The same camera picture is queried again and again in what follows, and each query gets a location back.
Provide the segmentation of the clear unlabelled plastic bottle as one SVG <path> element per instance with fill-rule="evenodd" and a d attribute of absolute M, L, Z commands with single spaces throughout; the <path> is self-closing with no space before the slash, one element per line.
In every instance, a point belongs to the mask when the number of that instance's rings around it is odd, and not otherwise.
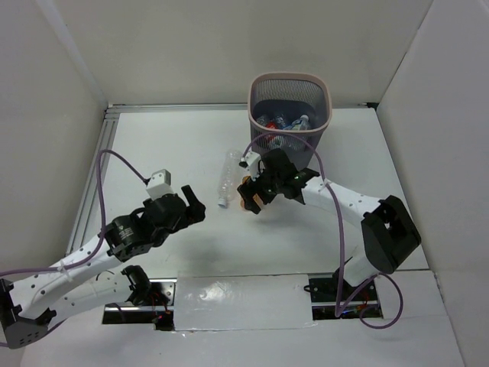
<path fill-rule="evenodd" d="M 237 188 L 242 179 L 242 169 L 239 165 L 241 157 L 242 153 L 235 149 L 229 150 L 225 155 L 217 191 L 217 204 L 220 208 L 227 209 L 237 195 Z"/>

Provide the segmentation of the blue label bottle white cap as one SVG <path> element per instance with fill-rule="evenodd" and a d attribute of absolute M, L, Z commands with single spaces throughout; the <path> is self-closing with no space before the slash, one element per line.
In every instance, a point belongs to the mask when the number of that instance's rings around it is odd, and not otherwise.
<path fill-rule="evenodd" d="M 283 135 L 272 135 L 268 138 L 267 146 L 270 150 L 284 149 L 290 146 L 289 139 Z"/>

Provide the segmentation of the red label bottle red cap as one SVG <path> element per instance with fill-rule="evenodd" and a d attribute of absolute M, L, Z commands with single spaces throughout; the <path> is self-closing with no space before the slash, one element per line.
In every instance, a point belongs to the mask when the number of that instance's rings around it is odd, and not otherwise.
<path fill-rule="evenodd" d="M 263 128 L 277 129 L 275 122 L 267 114 L 260 115 L 255 121 Z"/>

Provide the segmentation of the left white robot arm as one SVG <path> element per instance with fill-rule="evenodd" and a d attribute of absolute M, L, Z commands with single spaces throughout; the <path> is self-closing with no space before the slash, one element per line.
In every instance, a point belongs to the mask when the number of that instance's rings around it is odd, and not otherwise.
<path fill-rule="evenodd" d="M 129 302 L 139 306 L 155 292 L 132 258 L 161 246 L 169 235 L 202 222 L 206 207 L 190 186 L 183 195 L 146 199 L 114 218 L 78 251 L 20 281 L 1 280 L 3 346 L 20 349 L 43 339 L 63 321 L 95 307 Z"/>

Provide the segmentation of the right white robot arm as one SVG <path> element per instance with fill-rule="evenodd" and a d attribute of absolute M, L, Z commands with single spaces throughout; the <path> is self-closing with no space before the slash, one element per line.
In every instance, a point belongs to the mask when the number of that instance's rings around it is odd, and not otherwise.
<path fill-rule="evenodd" d="M 249 151 L 239 161 L 248 178 L 238 187 L 247 211 L 258 214 L 277 196 L 333 213 L 340 232 L 339 267 L 333 278 L 336 301 L 352 299 L 362 283 L 393 274 L 421 244 L 421 235 L 403 201 L 366 196 L 302 170 L 281 149 Z"/>

